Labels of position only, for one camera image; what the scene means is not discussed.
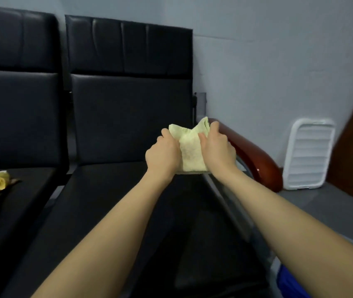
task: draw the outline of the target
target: gray wall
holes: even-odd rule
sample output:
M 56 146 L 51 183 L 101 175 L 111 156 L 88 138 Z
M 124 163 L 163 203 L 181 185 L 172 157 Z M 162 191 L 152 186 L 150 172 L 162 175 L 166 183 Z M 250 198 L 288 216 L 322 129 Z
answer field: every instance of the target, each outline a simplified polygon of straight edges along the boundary
M 208 114 L 282 166 L 293 121 L 353 110 L 353 0 L 0 0 L 0 6 L 194 29 Z

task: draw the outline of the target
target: chair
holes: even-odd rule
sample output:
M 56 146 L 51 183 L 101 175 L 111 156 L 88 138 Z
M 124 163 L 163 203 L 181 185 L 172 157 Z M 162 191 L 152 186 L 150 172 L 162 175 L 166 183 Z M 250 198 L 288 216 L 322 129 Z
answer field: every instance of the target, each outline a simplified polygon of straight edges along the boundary
M 54 15 L 0 8 L 0 170 L 15 184 L 0 203 L 0 291 L 26 230 L 68 167 Z
M 192 30 L 75 16 L 66 25 L 80 164 L 2 297 L 30 297 L 143 176 L 160 130 L 193 124 Z M 263 287 L 255 252 L 203 176 L 176 175 L 121 296 L 221 297 Z

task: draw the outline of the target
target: blue fabric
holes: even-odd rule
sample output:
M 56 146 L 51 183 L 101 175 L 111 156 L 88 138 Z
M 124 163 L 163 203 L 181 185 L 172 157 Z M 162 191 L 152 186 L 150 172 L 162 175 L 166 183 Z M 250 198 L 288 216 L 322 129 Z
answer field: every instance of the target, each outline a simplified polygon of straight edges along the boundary
M 283 265 L 278 271 L 277 286 L 284 298 L 310 298 L 309 294 Z

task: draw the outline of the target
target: white plastic lid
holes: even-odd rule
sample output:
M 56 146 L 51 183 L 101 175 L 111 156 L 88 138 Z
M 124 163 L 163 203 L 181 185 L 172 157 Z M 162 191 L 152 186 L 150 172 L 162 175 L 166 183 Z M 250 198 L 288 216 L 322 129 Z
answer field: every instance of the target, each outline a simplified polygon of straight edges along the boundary
M 318 188 L 327 176 L 335 136 L 331 119 L 301 118 L 294 122 L 283 170 L 287 190 Z

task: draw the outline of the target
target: brown armrest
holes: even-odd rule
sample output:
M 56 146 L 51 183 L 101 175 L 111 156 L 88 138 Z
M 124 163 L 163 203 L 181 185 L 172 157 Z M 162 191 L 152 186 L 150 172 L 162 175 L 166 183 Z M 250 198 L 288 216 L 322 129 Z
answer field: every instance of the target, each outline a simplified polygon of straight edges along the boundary
M 267 153 L 220 121 L 219 132 L 228 137 L 229 142 L 236 149 L 236 154 L 249 167 L 254 180 L 274 192 L 279 192 L 283 189 L 281 171 Z

